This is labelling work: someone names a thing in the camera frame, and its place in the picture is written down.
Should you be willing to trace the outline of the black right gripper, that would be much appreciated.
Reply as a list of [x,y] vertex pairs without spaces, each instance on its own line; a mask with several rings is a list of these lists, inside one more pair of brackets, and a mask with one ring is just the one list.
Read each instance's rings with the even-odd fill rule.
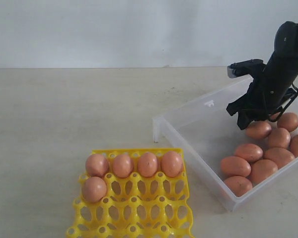
[[297,94],[291,85],[298,71],[229,71],[227,74],[230,78],[244,75],[253,78],[246,93],[226,108],[231,116],[238,114],[240,130],[245,130],[255,119],[276,122],[283,113],[283,104]]

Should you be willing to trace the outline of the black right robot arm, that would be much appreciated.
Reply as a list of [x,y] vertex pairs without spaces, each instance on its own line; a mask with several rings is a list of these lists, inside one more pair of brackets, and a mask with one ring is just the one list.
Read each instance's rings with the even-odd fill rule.
[[236,62],[227,67],[227,75],[253,78],[246,93],[226,108],[231,116],[238,115],[237,126],[241,130],[253,121],[284,112],[298,96],[298,88],[293,86],[298,76],[298,23],[287,21],[280,26],[267,63],[261,59]]

